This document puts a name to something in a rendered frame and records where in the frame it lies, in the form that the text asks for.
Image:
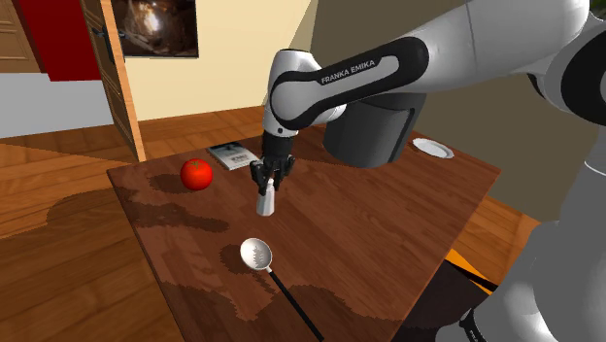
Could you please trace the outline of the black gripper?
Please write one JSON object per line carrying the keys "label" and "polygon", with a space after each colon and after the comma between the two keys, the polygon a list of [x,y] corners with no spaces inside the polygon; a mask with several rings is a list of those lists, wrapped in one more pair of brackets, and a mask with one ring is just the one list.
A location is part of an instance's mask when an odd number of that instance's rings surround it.
{"label": "black gripper", "polygon": [[261,196],[266,194],[268,180],[265,164],[273,164],[273,182],[274,189],[278,191],[282,180],[289,175],[293,168],[296,158],[290,156],[294,144],[294,136],[280,137],[267,131],[262,134],[262,160],[254,160],[250,163],[252,180],[258,186],[258,193]]}

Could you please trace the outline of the wooden table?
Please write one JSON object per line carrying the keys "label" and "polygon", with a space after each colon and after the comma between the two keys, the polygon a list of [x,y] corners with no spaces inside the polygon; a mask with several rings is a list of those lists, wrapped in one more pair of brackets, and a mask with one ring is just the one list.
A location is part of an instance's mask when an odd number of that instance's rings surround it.
{"label": "wooden table", "polygon": [[296,137],[270,217],[257,214],[245,167],[213,162],[199,191],[180,179],[188,154],[109,171],[185,342],[318,342],[269,274],[241,260],[248,238],[269,245],[271,268],[324,342],[389,342],[499,174],[412,145],[355,168],[323,148],[323,134]]}

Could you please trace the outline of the brown panelled door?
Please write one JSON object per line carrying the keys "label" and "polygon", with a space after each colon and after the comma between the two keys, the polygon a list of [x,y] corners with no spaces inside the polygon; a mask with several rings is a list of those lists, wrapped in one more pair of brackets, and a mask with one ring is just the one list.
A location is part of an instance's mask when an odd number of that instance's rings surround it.
{"label": "brown panelled door", "polygon": [[0,73],[40,73],[12,0],[0,0]]}

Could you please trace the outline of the open wooden door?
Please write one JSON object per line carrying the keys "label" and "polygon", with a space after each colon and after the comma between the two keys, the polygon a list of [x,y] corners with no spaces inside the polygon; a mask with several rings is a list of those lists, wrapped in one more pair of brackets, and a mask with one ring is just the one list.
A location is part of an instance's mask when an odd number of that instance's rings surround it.
{"label": "open wooden door", "polygon": [[79,0],[114,126],[137,161],[147,159],[111,0]]}

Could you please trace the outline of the grey book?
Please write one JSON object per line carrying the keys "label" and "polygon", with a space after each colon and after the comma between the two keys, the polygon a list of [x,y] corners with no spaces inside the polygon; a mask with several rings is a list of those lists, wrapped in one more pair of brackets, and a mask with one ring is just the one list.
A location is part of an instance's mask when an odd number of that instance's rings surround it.
{"label": "grey book", "polygon": [[239,142],[230,142],[209,147],[207,151],[227,170],[249,166],[258,157]]}

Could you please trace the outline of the red tomato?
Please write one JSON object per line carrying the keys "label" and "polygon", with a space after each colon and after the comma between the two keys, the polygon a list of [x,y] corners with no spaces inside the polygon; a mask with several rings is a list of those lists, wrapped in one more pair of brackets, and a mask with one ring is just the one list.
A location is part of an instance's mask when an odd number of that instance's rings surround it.
{"label": "red tomato", "polygon": [[203,159],[193,158],[184,163],[180,171],[182,184],[190,190],[207,188],[213,180],[213,170]]}

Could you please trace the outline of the white shaker bottle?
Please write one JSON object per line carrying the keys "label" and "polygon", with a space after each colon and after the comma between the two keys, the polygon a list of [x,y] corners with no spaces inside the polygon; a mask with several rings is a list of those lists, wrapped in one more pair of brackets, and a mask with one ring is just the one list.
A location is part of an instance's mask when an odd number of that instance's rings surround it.
{"label": "white shaker bottle", "polygon": [[275,189],[272,178],[268,180],[265,194],[257,196],[256,212],[261,217],[270,217],[275,212]]}

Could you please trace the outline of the white plate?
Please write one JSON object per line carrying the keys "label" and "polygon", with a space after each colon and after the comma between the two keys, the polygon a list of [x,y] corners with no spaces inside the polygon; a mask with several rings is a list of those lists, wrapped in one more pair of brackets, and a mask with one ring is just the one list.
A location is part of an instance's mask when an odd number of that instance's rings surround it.
{"label": "white plate", "polygon": [[420,151],[438,158],[450,159],[455,156],[447,146],[426,138],[415,138],[413,145]]}

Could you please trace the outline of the dark wall picture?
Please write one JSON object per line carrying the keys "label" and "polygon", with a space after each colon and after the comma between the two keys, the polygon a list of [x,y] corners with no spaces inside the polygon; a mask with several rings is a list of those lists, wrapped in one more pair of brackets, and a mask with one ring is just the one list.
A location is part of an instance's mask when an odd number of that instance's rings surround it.
{"label": "dark wall picture", "polygon": [[199,55],[195,0],[112,0],[124,56]]}

